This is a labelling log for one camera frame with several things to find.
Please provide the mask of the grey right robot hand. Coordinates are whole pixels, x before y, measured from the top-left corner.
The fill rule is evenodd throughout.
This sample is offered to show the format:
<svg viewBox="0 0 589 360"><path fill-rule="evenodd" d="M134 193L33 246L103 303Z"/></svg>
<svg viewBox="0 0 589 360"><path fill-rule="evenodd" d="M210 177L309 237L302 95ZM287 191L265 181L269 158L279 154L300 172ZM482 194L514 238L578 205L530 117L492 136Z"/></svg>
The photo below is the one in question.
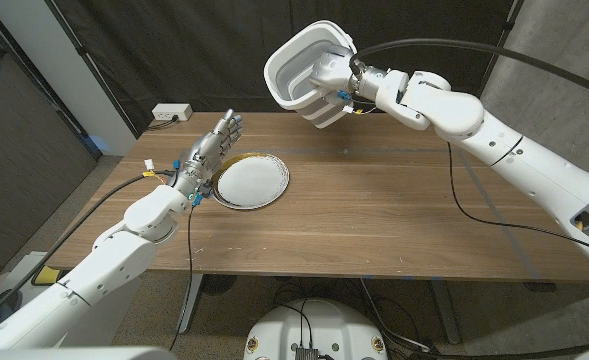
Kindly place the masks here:
<svg viewBox="0 0 589 360"><path fill-rule="evenodd" d="M346 47L330 46L313 64L310 82L318 87L345 91L374 101L387 72L356 60L356 73L353 73L350 64L353 55L353 51Z"/></svg>

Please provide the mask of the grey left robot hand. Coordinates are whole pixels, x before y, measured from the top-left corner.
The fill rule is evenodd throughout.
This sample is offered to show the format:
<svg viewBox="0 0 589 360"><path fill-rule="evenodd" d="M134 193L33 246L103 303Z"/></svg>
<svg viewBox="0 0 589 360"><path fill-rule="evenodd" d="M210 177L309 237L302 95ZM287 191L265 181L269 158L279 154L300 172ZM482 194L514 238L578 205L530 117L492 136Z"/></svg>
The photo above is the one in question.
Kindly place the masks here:
<svg viewBox="0 0 589 360"><path fill-rule="evenodd" d="M186 197L194 193L205 195L211 188L213 175L221 168L223 159L240 139L242 131L242 117L229 109L211 131L183 151L172 187Z"/></svg>

